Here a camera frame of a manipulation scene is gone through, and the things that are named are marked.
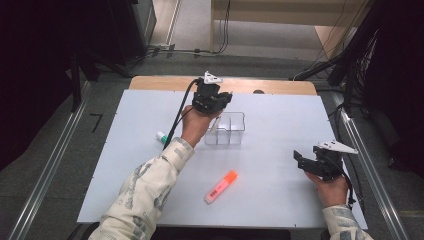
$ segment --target white table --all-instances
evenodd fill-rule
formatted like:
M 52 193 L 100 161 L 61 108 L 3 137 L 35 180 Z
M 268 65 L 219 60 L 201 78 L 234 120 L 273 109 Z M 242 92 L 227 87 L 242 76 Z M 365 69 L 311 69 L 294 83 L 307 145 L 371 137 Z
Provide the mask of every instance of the white table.
M 183 92 L 125 91 L 84 200 L 78 222 L 99 221 L 121 183 L 158 155 L 157 131 L 168 132 Z M 293 150 L 314 159 L 313 145 L 334 139 L 318 96 L 234 94 L 226 111 L 244 112 L 241 145 L 199 143 L 181 172 L 159 225 L 235 228 L 325 228 L 313 184 Z M 175 136 L 181 133 L 177 128 Z M 211 205 L 203 198 L 233 169 L 238 179 Z M 353 213 L 367 228 L 359 205 Z

